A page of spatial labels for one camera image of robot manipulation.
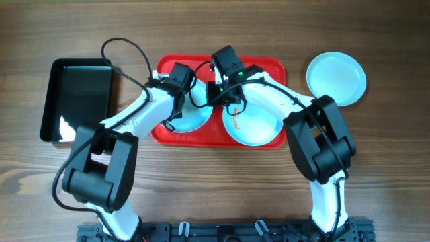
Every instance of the black container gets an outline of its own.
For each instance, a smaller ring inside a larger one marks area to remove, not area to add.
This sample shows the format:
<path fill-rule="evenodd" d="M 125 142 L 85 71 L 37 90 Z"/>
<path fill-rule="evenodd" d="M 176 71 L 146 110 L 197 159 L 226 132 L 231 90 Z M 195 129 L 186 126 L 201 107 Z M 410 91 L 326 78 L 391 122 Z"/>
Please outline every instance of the black container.
<path fill-rule="evenodd" d="M 102 59 L 54 61 L 40 127 L 47 142 L 68 142 L 84 122 L 101 122 L 110 113 L 112 69 Z"/>

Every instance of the round white plate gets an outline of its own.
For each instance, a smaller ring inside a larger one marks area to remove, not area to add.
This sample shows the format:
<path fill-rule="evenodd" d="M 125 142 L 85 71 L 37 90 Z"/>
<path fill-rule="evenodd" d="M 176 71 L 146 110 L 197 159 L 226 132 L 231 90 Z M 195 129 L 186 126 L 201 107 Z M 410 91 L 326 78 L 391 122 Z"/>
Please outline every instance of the round white plate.
<path fill-rule="evenodd" d="M 202 105 L 206 100 L 206 85 L 197 80 L 196 86 L 191 90 L 193 100 L 197 105 Z M 182 109 L 182 118 L 174 119 L 169 124 L 175 127 L 175 132 L 186 133 L 195 131 L 205 124 L 212 114 L 213 107 L 206 106 L 204 108 L 196 108 L 191 103 L 189 95 L 185 97 L 185 103 Z"/>
<path fill-rule="evenodd" d="M 363 68 L 352 57 L 340 52 L 327 52 L 313 59 L 306 80 L 315 97 L 328 95 L 339 106 L 355 103 L 366 90 Z"/>
<path fill-rule="evenodd" d="M 243 110 L 241 104 L 232 104 L 230 113 L 238 113 Z M 249 146 L 264 145 L 272 141 L 282 130 L 282 122 L 271 114 L 251 103 L 239 115 L 231 116 L 227 113 L 227 107 L 222 111 L 222 121 L 228 134 L 235 141 Z"/>

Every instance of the robotic arm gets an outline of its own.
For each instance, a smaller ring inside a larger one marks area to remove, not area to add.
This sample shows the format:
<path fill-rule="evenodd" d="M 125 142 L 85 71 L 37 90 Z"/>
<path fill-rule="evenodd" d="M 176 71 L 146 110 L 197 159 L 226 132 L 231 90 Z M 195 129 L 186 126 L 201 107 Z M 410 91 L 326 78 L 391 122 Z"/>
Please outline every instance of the robotic arm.
<path fill-rule="evenodd" d="M 309 116 L 309 113 L 316 116 L 325 126 L 329 142 L 348 168 L 350 158 L 355 154 L 355 144 L 336 103 L 328 96 L 314 99 L 295 93 L 274 81 L 256 65 L 245 68 L 231 46 L 219 50 L 212 58 L 216 81 L 208 83 L 208 103 L 216 106 L 251 102 L 282 120 L 294 163 L 304 177 L 310 180 L 314 202 L 312 220 L 326 240 L 327 237 L 332 239 L 342 235 L 348 223 L 343 197 L 345 182 L 340 181 L 338 186 L 334 184 L 339 178 L 345 177 L 345 174 L 333 152 L 327 147 L 327 140 L 312 134 L 311 129 L 315 123 Z M 181 117 L 185 94 L 194 77 L 195 73 L 188 66 L 175 63 L 168 77 L 150 80 L 146 85 L 150 93 L 149 103 L 124 125 L 83 149 L 67 166 L 63 189 L 79 202 L 102 213 L 104 223 L 107 223 L 103 224 L 105 233 L 122 241 L 139 241 L 142 238 L 142 222 L 127 201 L 134 180 L 138 141 L 160 122 Z M 216 98 L 233 86 L 237 88 L 224 93 L 221 99 Z M 80 126 L 71 152 L 131 114 L 145 99 L 146 93 L 143 92 L 118 115 L 101 124 Z M 298 101 L 307 110 L 299 106 Z M 102 152 L 112 154 L 109 165 L 91 159 L 92 153 Z"/>

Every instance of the wood grain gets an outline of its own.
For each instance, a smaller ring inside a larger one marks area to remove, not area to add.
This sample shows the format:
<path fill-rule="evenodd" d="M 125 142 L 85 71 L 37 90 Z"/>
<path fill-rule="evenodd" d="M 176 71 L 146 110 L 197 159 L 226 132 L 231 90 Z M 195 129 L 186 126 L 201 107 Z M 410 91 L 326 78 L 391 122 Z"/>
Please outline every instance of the wood grain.
<path fill-rule="evenodd" d="M 288 86 L 306 95 L 312 58 L 350 54 L 368 90 L 341 108 L 357 143 L 347 211 L 374 219 L 378 241 L 430 240 L 428 1 L 44 2 L 0 5 L 0 241 L 74 241 L 77 225 L 95 221 L 53 202 L 52 179 L 70 145 L 43 143 L 38 133 L 52 62 L 98 58 L 114 36 L 138 43 L 153 67 L 165 54 L 212 54 L 227 44 L 239 55 L 275 57 Z M 112 43 L 106 54 L 146 80 L 132 47 Z M 121 81 L 118 103 L 138 94 Z M 60 198 L 78 205 L 63 191 Z M 150 137 L 139 147 L 130 199 L 144 221 L 306 218 L 312 208 L 287 144 L 202 149 Z"/>

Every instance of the red placemat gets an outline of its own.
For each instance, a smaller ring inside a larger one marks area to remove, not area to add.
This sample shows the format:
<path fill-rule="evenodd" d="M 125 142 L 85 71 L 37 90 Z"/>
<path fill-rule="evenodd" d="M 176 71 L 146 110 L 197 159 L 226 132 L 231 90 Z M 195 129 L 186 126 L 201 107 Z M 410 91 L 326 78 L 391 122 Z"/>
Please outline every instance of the red placemat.
<path fill-rule="evenodd" d="M 211 61 L 210 56 L 193 54 L 168 54 L 160 59 L 157 64 L 159 73 L 170 73 L 176 62 L 190 66 L 195 69 L 203 61 Z M 285 85 L 286 74 L 284 66 L 275 58 L 265 57 L 239 57 L 247 67 L 252 64 L 259 65 L 267 71 L 277 82 Z M 197 78 L 204 83 L 215 81 L 215 72 L 210 71 L 209 65 L 202 67 L 197 72 Z M 222 107 L 214 107 L 209 120 L 199 129 L 185 134 L 169 132 L 163 126 L 157 125 L 150 135 L 163 145 L 197 146 L 197 147 L 232 147 L 246 149 L 276 149 L 286 140 L 284 131 L 271 142 L 258 147 L 242 145 L 235 141 L 226 131 L 222 122 Z"/>

